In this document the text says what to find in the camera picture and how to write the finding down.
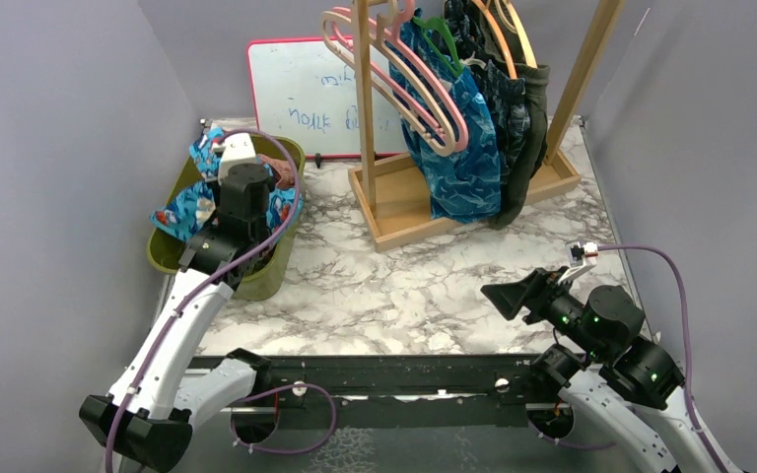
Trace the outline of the blue leaf print shorts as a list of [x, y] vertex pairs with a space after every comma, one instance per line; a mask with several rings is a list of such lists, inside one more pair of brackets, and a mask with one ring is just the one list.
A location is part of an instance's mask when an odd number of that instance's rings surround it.
[[501, 208], [501, 158], [488, 105], [471, 72], [464, 69], [454, 75], [445, 64], [447, 57], [432, 48], [437, 42], [427, 41], [413, 22], [401, 26], [400, 39], [444, 84], [468, 130], [466, 148], [441, 157], [405, 119], [400, 120], [404, 141], [430, 190], [431, 217], [467, 224], [495, 215]]

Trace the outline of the green plastic hanger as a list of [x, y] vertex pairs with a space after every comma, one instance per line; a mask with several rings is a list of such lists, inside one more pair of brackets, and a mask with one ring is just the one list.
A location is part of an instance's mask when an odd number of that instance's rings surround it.
[[[411, 22], [422, 30], [425, 41], [431, 49], [439, 55], [439, 58], [449, 69], [452, 76], [454, 78], [459, 77], [464, 70], [464, 65], [458, 57], [453, 36], [445, 20], [439, 17], [431, 17], [423, 20], [421, 17], [414, 15], [411, 18]], [[436, 33], [442, 40], [442, 43], [447, 48], [448, 55], [442, 53], [442, 50], [431, 39], [429, 32]]]

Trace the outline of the blue shark print shorts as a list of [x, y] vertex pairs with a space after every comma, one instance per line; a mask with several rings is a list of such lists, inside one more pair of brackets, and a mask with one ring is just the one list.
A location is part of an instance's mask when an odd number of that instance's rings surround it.
[[[215, 126], [190, 145], [190, 158], [193, 159], [200, 177], [192, 185], [181, 189], [172, 202], [152, 214], [150, 221], [157, 229], [186, 242], [204, 228], [205, 223], [216, 210], [217, 194], [223, 183], [217, 182], [220, 159], [212, 150], [212, 146], [214, 143], [219, 143], [223, 136], [231, 134], [235, 133]], [[297, 178], [298, 166], [291, 165], [291, 168]], [[269, 230], [274, 232], [279, 229], [289, 215], [295, 209], [298, 210], [300, 204], [302, 202], [296, 198], [295, 186], [283, 190], [277, 189], [275, 185], [275, 189], [269, 193], [266, 211]]]

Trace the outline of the pink shorts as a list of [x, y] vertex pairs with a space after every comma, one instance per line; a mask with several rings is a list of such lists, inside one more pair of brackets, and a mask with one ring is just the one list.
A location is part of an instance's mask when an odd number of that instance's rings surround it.
[[258, 154], [257, 158], [275, 179], [277, 189], [291, 189], [296, 185], [296, 174], [287, 161], [274, 159], [264, 154]]

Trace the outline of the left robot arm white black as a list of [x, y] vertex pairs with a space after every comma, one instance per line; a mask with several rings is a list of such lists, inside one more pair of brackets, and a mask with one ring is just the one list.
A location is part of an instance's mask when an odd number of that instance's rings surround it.
[[205, 332], [233, 297], [244, 274], [279, 234], [266, 221], [275, 182], [261, 164], [233, 166], [216, 210], [179, 260], [171, 293], [144, 344], [106, 395], [89, 395], [79, 417], [104, 447], [106, 471], [116, 455], [155, 472], [170, 472], [194, 432], [231, 402], [262, 402], [270, 378], [256, 356], [229, 356], [185, 382]]

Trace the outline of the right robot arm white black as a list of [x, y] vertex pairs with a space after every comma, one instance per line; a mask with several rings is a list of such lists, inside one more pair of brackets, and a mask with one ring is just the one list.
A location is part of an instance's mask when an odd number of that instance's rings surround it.
[[539, 399], [557, 397], [621, 447], [642, 472], [737, 472], [689, 395], [687, 377], [666, 350], [644, 337], [645, 313], [619, 286], [598, 286], [580, 302], [574, 269], [538, 268], [482, 294], [506, 320], [550, 323], [584, 350], [555, 343], [530, 365]]

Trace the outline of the dark blue patterned shorts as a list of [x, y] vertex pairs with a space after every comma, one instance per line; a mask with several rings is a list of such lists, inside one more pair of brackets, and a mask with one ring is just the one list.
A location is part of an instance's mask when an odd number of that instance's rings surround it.
[[471, 1], [446, 1], [443, 18], [452, 34], [458, 56], [467, 60], [494, 123], [505, 181], [521, 153], [530, 125], [525, 107], [525, 82], [512, 78], [508, 62], [485, 15]]

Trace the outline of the orange wooden hanger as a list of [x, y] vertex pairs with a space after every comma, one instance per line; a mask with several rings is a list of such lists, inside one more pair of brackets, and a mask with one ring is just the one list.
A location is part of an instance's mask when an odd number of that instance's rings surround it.
[[476, 8], [481, 12], [482, 16], [486, 20], [489, 29], [492, 33], [493, 38], [496, 40], [500, 52], [504, 58], [508, 74], [511, 79], [516, 80], [518, 78], [518, 73], [515, 68], [515, 63], [513, 61], [511, 51], [508, 45], [508, 42], [500, 28], [500, 25], [498, 21], [493, 16], [492, 12], [489, 9], [489, 2], [481, 1], [481, 0], [471, 0], [471, 3], [476, 6]]

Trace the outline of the dark olive shorts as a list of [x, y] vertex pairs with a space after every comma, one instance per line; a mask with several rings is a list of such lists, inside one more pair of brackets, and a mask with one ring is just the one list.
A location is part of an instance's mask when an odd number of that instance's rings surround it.
[[518, 76], [524, 79], [525, 107], [530, 118], [521, 153], [507, 179], [501, 180], [500, 211], [489, 219], [490, 226], [499, 230], [511, 224], [520, 214], [527, 198], [530, 181], [543, 164], [548, 150], [547, 86], [550, 67], [538, 61], [538, 68], [528, 67], [517, 37], [504, 27], [498, 13], [496, 20], [510, 47]]

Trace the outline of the beige wooden hanger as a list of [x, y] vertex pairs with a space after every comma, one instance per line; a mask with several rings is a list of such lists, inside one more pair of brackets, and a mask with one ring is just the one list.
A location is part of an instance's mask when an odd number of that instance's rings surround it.
[[525, 64], [538, 68], [528, 34], [513, 3], [509, 0], [496, 0], [495, 6], [504, 27], [517, 37]]

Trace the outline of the wooden clothes rack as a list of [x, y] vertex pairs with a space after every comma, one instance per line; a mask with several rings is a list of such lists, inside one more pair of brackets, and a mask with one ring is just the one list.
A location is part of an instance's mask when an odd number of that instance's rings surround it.
[[[563, 195], [582, 181], [560, 146], [623, 5], [622, 1], [597, 4], [548, 128], [544, 164], [529, 183], [528, 204]], [[451, 219], [431, 217], [426, 180], [408, 153], [378, 160], [371, 146], [368, 143], [362, 147], [361, 163], [348, 170], [348, 179], [377, 252], [439, 236], [460, 226]]]

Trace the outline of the red framed whiteboard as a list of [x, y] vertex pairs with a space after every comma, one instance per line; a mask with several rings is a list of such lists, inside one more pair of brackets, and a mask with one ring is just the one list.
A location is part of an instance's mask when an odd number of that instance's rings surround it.
[[321, 38], [256, 40], [246, 57], [262, 131], [292, 139], [309, 156], [361, 155], [355, 72]]

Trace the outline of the black metal base rail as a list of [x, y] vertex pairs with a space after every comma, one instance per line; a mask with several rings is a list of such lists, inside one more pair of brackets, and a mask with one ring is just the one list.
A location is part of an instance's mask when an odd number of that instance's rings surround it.
[[175, 469], [194, 433], [225, 414], [237, 445], [272, 452], [289, 430], [524, 427], [558, 395], [529, 355], [285, 356], [237, 349], [150, 373], [136, 388], [91, 395], [79, 416], [111, 453]]

